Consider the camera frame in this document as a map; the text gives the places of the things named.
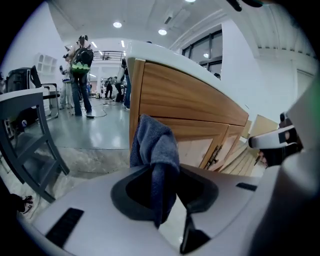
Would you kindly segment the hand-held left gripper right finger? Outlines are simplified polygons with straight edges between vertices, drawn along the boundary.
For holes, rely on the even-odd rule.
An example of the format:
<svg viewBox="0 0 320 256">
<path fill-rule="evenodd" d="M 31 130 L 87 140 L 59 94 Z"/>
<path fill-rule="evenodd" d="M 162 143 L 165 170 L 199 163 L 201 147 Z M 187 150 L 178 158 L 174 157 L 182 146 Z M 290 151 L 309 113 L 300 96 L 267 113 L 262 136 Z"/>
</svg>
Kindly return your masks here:
<svg viewBox="0 0 320 256">
<path fill-rule="evenodd" d="M 186 209 L 183 239 L 179 252 L 188 254 L 211 239 L 203 230 L 196 228 L 192 214 L 209 210 L 219 195 L 219 189 L 211 180 L 181 166 L 176 194 Z"/>
</svg>

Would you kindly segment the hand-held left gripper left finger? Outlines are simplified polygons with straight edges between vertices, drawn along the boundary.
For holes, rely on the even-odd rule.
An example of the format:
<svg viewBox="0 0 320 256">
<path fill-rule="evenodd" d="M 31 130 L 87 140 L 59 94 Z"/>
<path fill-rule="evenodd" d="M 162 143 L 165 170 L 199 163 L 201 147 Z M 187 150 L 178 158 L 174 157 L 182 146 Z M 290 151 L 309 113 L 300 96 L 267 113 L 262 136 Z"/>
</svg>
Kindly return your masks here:
<svg viewBox="0 0 320 256">
<path fill-rule="evenodd" d="M 154 211 L 150 209 L 152 171 L 147 165 L 129 168 L 128 171 L 129 174 L 112 187 L 112 203 L 131 220 L 153 221 Z"/>
</svg>

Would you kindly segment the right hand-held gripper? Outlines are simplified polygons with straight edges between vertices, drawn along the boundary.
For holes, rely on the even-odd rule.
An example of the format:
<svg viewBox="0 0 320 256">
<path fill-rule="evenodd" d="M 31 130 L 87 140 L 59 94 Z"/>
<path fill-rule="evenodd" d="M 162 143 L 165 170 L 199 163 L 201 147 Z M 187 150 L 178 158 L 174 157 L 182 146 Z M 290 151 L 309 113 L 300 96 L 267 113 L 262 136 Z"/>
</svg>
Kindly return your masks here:
<svg viewBox="0 0 320 256">
<path fill-rule="evenodd" d="M 265 168 L 279 166 L 285 158 L 303 149 L 300 137 L 288 113 L 282 112 L 279 117 L 280 123 L 277 130 L 251 136 L 248 139 L 248 146 L 258 150 L 255 162 L 261 162 Z"/>
</svg>

